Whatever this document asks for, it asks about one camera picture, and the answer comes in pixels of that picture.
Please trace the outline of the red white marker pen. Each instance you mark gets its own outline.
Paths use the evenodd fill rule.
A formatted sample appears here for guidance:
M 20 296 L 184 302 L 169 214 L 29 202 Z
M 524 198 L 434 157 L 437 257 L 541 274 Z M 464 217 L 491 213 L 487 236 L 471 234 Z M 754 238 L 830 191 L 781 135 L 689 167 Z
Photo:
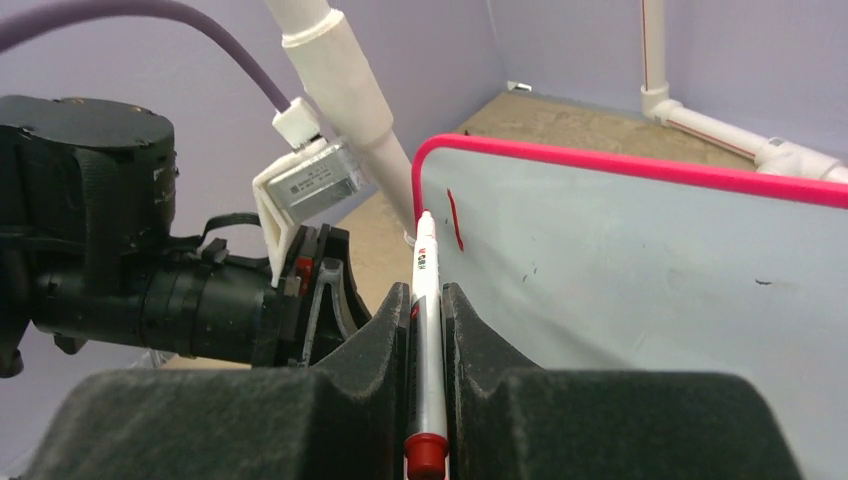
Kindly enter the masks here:
M 410 433 L 404 442 L 408 479 L 443 479 L 449 452 L 444 334 L 436 223 L 425 210 L 418 223 L 411 278 Z

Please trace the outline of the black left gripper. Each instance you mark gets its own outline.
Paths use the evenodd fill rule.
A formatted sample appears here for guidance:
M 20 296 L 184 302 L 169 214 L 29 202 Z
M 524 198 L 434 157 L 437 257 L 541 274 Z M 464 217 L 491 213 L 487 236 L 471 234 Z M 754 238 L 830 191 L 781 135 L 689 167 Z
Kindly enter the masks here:
M 370 319 L 350 270 L 350 235 L 303 227 L 277 285 L 260 259 L 221 239 L 197 252 L 135 256 L 93 294 L 82 264 L 56 260 L 34 284 L 33 321 L 68 354 L 88 341 L 253 367 L 320 362 Z

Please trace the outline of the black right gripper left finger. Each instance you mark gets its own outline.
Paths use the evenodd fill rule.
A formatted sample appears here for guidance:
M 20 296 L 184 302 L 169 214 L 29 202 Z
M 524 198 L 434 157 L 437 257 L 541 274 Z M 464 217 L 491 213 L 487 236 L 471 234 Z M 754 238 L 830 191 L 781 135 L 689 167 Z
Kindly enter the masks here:
M 30 479 L 398 479 L 408 288 L 309 368 L 114 370 L 55 415 Z

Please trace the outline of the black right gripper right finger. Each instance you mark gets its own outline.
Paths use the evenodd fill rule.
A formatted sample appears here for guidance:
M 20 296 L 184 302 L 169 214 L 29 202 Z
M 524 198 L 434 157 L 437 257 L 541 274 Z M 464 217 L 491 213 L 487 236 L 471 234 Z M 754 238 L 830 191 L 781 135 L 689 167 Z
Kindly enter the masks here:
M 553 369 L 442 291 L 454 479 L 798 479 L 771 408 L 716 372 Z

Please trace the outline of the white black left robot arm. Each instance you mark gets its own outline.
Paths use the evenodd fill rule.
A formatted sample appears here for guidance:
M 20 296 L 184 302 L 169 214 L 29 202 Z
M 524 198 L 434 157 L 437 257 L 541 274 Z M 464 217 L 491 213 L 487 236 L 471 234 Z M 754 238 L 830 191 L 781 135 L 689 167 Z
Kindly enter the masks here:
M 270 283 L 267 258 L 232 254 L 211 218 L 175 237 L 172 123 L 98 99 L 1 100 L 1 374 L 23 370 L 29 327 L 67 354 L 87 342 L 254 367 L 310 366 L 370 319 L 349 235 L 302 227 Z

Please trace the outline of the pink-rimmed whiteboard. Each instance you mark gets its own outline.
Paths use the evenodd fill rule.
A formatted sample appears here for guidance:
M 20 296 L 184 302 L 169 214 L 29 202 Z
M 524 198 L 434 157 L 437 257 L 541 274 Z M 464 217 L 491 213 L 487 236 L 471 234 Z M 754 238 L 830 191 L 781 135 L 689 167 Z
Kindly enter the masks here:
M 846 477 L 845 185 L 459 134 L 411 183 L 443 281 L 531 360 L 740 375 Z

